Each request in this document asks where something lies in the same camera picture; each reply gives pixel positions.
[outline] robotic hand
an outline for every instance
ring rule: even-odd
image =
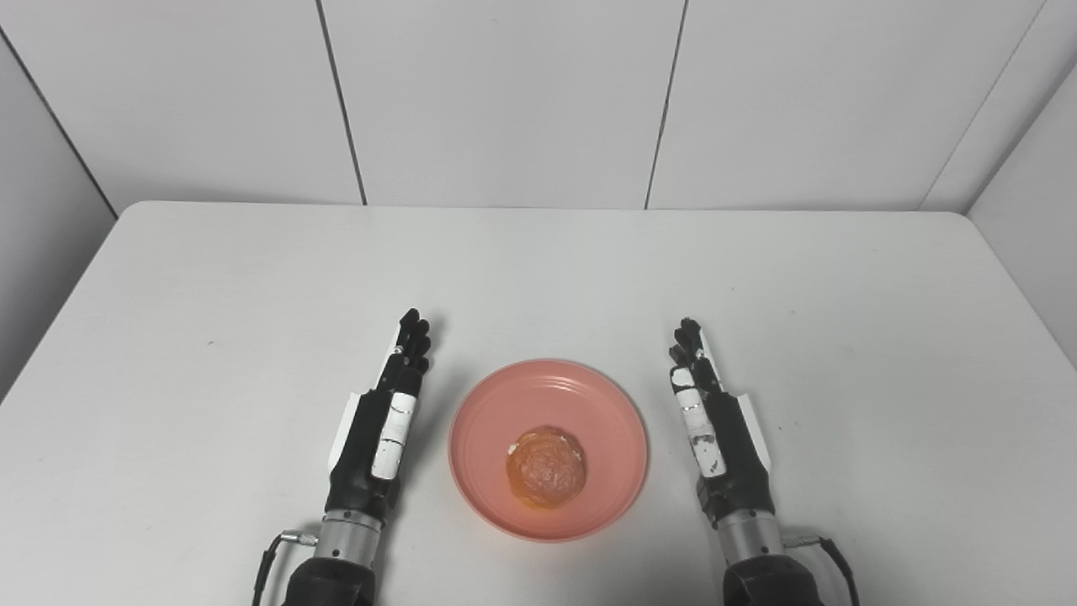
[[[348,412],[331,456],[330,494],[318,536],[285,531],[263,554],[254,587],[261,603],[281,541],[316,547],[289,579],[283,606],[369,606],[381,530],[400,494],[401,456],[422,377],[430,368],[430,323],[417,310],[401,319],[377,384]]]
[[[822,606],[815,579],[785,554],[770,495],[770,455],[747,396],[726,393],[703,332],[691,319],[681,322],[670,349],[675,364],[670,382],[684,414],[701,478],[699,503],[726,560],[726,606]],[[789,547],[820,545],[849,582],[858,606],[852,570],[834,546],[821,537]]]

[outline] cable connector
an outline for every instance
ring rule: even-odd
[[[304,533],[303,531],[284,531],[280,534],[280,540],[294,542],[303,547],[318,547],[318,535]]]

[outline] orange pastry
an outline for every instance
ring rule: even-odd
[[[537,427],[508,448],[508,485],[523,503],[555,509],[572,501],[587,480],[584,454],[571,436]]]

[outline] black cable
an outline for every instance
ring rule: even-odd
[[[861,606],[861,596],[856,592],[856,581],[853,580],[853,568],[838,550],[834,539],[820,537],[819,547],[830,556],[830,560],[834,560],[834,564],[841,570],[841,576],[845,577],[845,584],[849,586],[849,601],[853,606]]]
[[[282,535],[277,535],[277,538],[269,544],[269,549],[262,552],[262,563],[258,564],[258,574],[254,577],[254,601],[251,603],[251,606],[258,606],[262,603],[262,592],[266,589],[266,582],[269,580],[269,569],[272,568],[272,561],[277,558],[277,548],[280,547],[282,538]]]

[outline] white wall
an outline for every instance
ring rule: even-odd
[[[1075,47],[1074,0],[690,2],[651,207],[963,211]]]
[[[1077,71],[969,216],[1077,365]]]
[[[0,40],[0,398],[112,222]]]
[[[367,199],[642,208],[681,9],[325,0]]]
[[[0,0],[106,194],[641,208],[684,0]],[[1077,0],[687,4],[653,208],[964,210]]]
[[[359,202],[313,0],[0,0],[104,194]]]

